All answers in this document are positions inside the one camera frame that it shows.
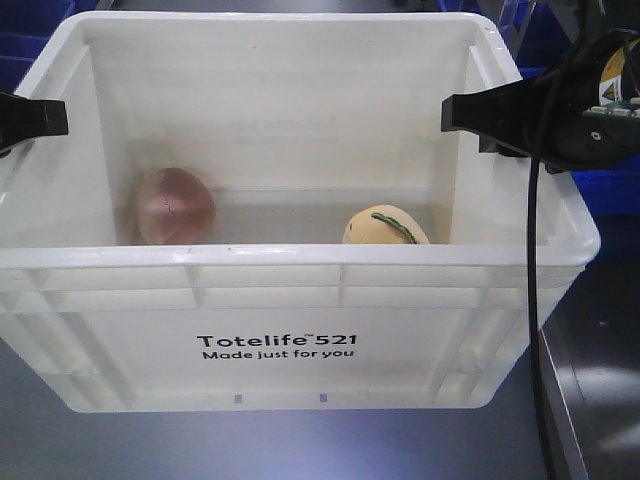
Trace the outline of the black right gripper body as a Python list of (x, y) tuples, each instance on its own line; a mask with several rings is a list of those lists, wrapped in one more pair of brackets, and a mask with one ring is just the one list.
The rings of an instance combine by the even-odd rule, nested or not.
[(639, 153), (639, 3), (578, 1), (576, 21), (544, 134), (550, 173), (605, 170)]

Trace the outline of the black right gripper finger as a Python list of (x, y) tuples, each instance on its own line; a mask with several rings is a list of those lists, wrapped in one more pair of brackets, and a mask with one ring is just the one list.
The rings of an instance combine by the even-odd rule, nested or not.
[(476, 93), (453, 94), (441, 104), (440, 130), (476, 134), (480, 153), (530, 157), (540, 115), (540, 94), (534, 83), (530, 78)]

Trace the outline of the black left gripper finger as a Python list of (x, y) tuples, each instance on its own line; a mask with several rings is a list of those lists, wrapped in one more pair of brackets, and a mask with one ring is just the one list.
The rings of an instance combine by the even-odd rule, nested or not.
[(28, 141), (68, 134), (65, 102), (1, 93), (1, 157)]

